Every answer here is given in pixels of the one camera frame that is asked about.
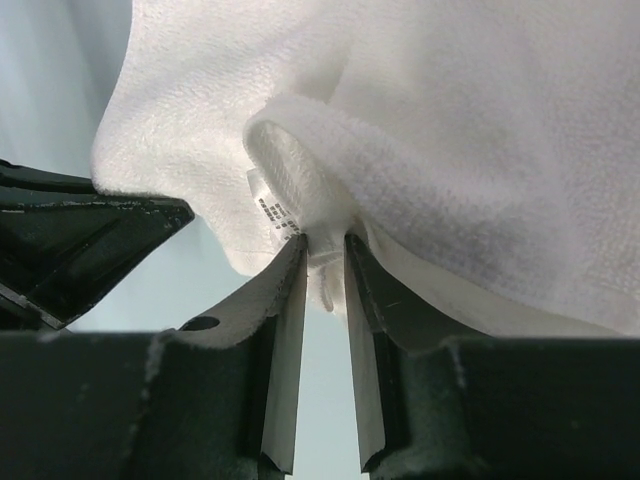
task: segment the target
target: angled black plate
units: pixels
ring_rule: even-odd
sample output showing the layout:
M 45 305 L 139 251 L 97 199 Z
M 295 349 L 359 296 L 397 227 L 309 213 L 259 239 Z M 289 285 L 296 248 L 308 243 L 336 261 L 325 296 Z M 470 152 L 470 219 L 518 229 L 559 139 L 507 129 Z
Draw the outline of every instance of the angled black plate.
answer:
M 0 163 L 0 328 L 61 329 L 194 218 L 170 198 Z
M 640 341 L 497 339 L 346 242 L 361 465 L 372 480 L 638 478 Z

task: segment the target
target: clothing tag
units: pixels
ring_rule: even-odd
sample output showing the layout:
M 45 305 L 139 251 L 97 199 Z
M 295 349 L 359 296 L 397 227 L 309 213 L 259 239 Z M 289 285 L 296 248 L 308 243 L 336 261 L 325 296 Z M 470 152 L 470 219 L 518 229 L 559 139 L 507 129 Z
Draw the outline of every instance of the clothing tag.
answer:
M 271 193 L 271 189 L 262 178 L 259 170 L 254 168 L 247 172 L 249 189 L 253 201 L 271 224 L 271 241 L 276 249 L 281 248 L 291 237 L 300 234 L 300 228 L 289 213 Z

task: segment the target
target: black bracket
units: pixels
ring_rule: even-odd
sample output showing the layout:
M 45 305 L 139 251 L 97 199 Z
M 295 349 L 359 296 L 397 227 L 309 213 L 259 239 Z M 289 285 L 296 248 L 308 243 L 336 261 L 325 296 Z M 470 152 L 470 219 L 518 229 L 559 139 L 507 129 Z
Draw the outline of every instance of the black bracket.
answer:
M 0 478 L 291 472 L 305 237 L 179 330 L 64 329 L 192 219 L 179 200 L 0 163 Z
M 496 339 L 346 239 L 363 471 L 372 480 L 640 476 L 640 341 Z

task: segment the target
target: gray background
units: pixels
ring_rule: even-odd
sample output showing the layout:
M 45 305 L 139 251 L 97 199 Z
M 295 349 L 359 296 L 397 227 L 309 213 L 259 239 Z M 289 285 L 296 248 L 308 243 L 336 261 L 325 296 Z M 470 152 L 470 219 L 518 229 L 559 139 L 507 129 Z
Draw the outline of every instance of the gray background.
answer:
M 0 0 L 0 158 L 89 175 L 93 136 L 126 50 L 130 2 Z M 198 220 L 151 254 L 75 328 L 176 327 L 245 280 Z M 356 479 L 358 463 L 346 331 L 338 319 L 311 310 L 294 478 Z

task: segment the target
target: white towel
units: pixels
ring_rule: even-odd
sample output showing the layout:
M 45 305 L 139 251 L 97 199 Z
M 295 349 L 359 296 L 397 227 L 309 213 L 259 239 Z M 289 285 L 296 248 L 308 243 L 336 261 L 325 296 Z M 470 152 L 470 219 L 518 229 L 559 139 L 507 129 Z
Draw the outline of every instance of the white towel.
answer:
M 184 198 L 243 274 L 306 232 L 328 310 L 353 229 L 485 332 L 638 334 L 639 24 L 636 0 L 134 0 L 93 178 Z

